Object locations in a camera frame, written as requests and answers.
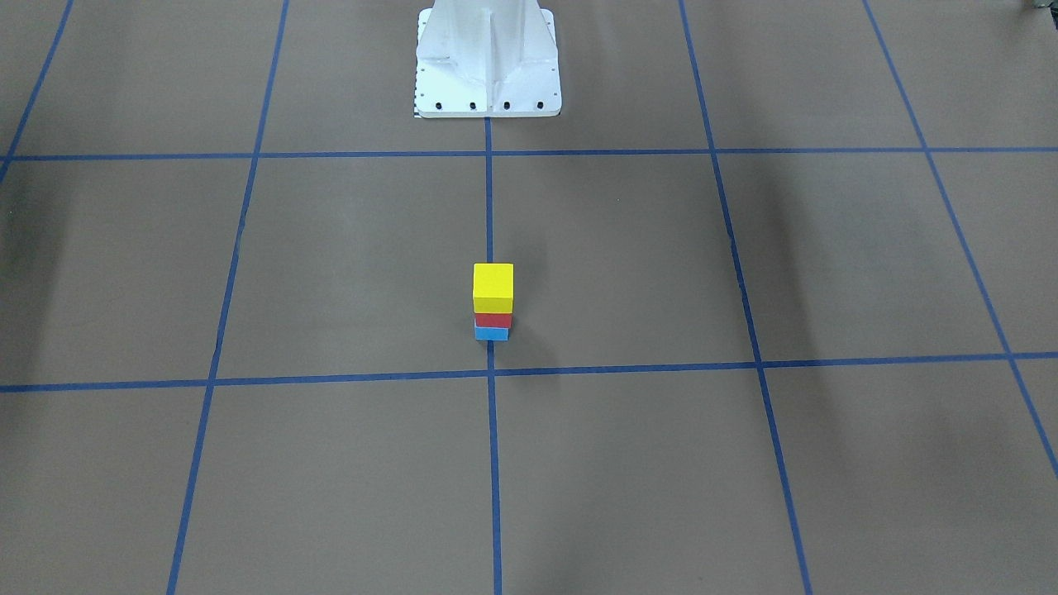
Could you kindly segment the yellow block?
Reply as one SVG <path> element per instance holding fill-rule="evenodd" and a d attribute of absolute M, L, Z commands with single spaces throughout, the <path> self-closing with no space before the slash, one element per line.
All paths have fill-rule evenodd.
<path fill-rule="evenodd" d="M 514 302 L 514 264 L 475 263 L 472 301 L 476 315 L 511 315 Z"/>

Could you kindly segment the blue block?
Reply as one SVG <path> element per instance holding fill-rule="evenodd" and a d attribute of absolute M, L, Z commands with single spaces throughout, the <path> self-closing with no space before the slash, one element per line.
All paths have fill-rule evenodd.
<path fill-rule="evenodd" d="M 477 341 L 508 341 L 509 327 L 474 326 L 474 338 Z"/>

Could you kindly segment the red block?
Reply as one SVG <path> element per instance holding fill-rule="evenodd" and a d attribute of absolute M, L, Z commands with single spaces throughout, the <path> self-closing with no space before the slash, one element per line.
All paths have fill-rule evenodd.
<path fill-rule="evenodd" d="M 480 328 L 510 329 L 512 312 L 474 312 L 474 325 Z"/>

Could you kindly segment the white pedestal column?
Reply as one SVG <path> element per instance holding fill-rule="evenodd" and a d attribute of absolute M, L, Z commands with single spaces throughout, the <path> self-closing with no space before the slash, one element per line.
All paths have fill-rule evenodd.
<path fill-rule="evenodd" d="M 419 12 L 416 118 L 557 118 L 555 15 L 536 1 L 435 1 Z"/>

